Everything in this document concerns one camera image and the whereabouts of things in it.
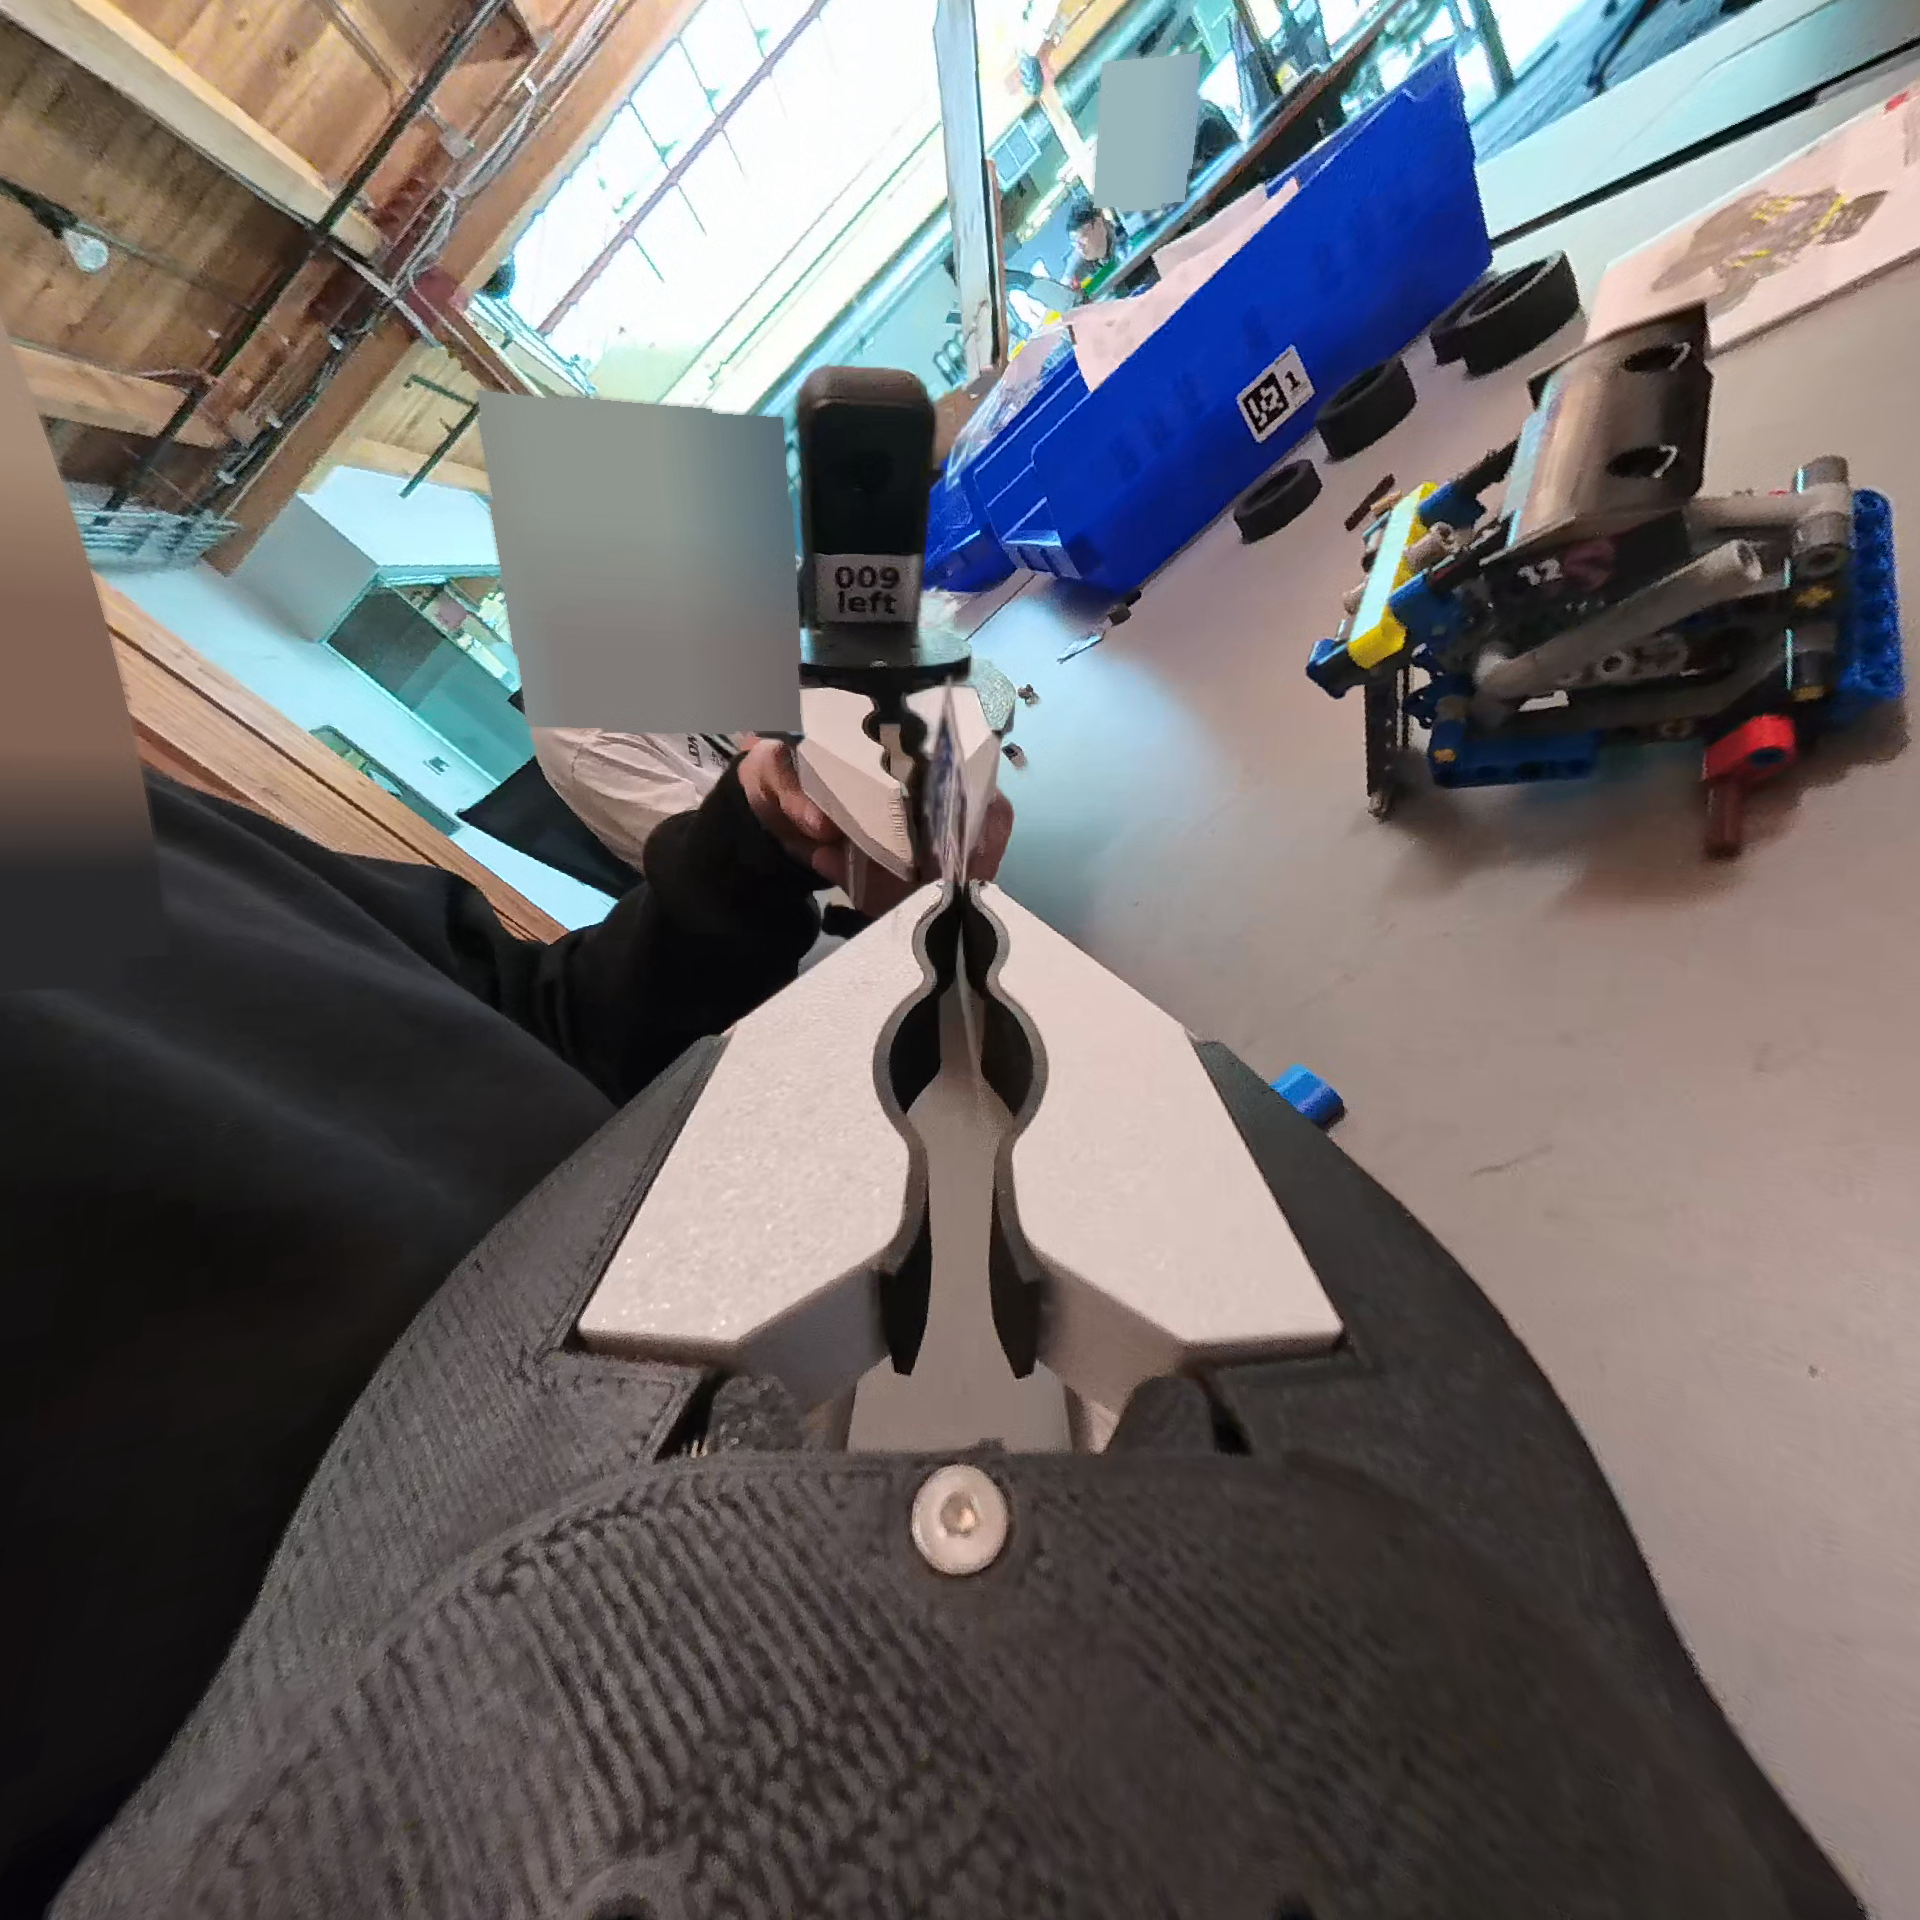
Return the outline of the person's left forearm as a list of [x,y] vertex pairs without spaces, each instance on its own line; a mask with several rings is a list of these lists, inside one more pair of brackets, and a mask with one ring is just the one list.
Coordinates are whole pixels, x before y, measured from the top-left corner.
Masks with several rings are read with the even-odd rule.
[[798,976],[821,889],[759,826],[733,766],[654,833],[641,886],[600,925],[537,944],[465,886],[449,898],[436,967],[624,1102]]

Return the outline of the white pillar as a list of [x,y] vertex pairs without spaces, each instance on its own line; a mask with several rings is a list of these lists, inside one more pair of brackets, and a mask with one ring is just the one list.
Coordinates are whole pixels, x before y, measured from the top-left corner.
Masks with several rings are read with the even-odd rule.
[[986,137],[975,3],[933,10],[947,211],[966,384],[1004,370],[1010,354],[1002,207]]

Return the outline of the blue plastic bin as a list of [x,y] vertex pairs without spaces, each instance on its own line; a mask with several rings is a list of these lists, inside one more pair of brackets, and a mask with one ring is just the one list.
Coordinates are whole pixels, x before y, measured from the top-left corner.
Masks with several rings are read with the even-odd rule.
[[1267,186],[1265,220],[1089,387],[1073,346],[929,504],[925,584],[1014,571],[1141,588],[1316,427],[1336,390],[1415,344],[1492,244],[1450,52]]

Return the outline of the person's dark clothing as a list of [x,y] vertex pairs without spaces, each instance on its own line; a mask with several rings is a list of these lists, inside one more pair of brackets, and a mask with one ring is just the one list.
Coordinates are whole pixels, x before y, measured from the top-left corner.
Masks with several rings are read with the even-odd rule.
[[349,1406],[612,1113],[566,972],[449,871],[151,777],[166,944],[5,997],[5,1917],[218,1672]]

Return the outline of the lego vehicle model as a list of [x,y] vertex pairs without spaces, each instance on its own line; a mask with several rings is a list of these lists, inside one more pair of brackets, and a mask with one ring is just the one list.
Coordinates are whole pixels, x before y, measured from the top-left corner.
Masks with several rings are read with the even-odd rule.
[[1759,786],[1907,696],[1892,504],[1832,453],[1704,492],[1712,396],[1709,307],[1671,307],[1536,374],[1512,441],[1359,522],[1308,680],[1363,699],[1374,818],[1417,762],[1466,792],[1675,747],[1730,859]]

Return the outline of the white printed booklet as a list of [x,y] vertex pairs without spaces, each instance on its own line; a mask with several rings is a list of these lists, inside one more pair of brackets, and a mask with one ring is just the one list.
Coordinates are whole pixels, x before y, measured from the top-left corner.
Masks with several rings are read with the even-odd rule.
[[1919,257],[1919,88],[1863,111],[1600,276],[1588,340],[1683,309],[1729,354]]

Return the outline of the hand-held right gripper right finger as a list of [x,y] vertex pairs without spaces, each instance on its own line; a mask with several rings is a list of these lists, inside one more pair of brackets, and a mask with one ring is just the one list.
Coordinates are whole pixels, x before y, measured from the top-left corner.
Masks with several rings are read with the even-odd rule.
[[995,885],[965,900],[995,1148],[988,1293],[1083,1414],[1332,1354],[1343,1318],[1189,1029]]

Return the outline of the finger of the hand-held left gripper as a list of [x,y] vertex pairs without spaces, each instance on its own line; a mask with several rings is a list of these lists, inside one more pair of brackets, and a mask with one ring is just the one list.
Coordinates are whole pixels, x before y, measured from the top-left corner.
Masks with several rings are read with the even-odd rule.
[[914,806],[901,775],[901,728],[870,699],[805,699],[798,781],[849,846],[843,890],[880,920],[922,885]]
[[949,689],[949,880],[996,879],[1014,835],[998,786],[1002,742],[971,685]]

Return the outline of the white papers in bin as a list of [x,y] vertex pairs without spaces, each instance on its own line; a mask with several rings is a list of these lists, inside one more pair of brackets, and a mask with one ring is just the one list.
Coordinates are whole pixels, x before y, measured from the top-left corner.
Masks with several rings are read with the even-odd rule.
[[1252,236],[1267,229],[1303,193],[1297,179],[1262,182],[1190,233],[1164,242],[1149,266],[1159,280],[1126,298],[1087,300],[1040,328],[1000,377],[1009,398],[1027,396],[1045,373],[1069,354],[1087,390],[1097,390],[1149,338],[1163,330]]

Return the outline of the wooden table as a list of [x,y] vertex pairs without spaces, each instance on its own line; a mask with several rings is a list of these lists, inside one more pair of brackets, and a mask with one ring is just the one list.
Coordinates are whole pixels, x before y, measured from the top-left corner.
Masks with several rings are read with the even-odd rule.
[[95,578],[142,762],[240,805],[321,846],[432,867],[478,889],[518,938],[550,944],[562,923],[262,696]]

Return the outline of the black lego tire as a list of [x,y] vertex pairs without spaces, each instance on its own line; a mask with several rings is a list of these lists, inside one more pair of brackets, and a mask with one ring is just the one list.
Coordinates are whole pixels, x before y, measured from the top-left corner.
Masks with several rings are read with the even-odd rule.
[[1237,495],[1231,519],[1242,547],[1255,547],[1285,532],[1306,517],[1324,492],[1322,467],[1297,455],[1268,468],[1245,492]]
[[1419,408],[1421,393],[1403,354],[1356,373],[1316,412],[1314,431],[1330,465],[1380,445]]
[[1574,265],[1548,253],[1491,272],[1428,328],[1432,359],[1469,378],[1501,373],[1538,350],[1582,314]]

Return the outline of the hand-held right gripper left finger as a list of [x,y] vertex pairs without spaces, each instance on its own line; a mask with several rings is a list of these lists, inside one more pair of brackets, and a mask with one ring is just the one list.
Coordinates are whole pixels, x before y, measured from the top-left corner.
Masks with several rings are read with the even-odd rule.
[[624,1360],[780,1380],[808,1413],[910,1377],[959,889],[937,883],[736,1023],[578,1321]]

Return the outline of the person's left hand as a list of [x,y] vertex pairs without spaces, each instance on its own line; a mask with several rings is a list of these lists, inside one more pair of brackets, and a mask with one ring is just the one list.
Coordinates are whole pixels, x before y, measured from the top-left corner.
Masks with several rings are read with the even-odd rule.
[[757,734],[734,772],[755,820],[780,852],[821,886],[851,895],[855,849],[805,790],[796,748],[783,736]]

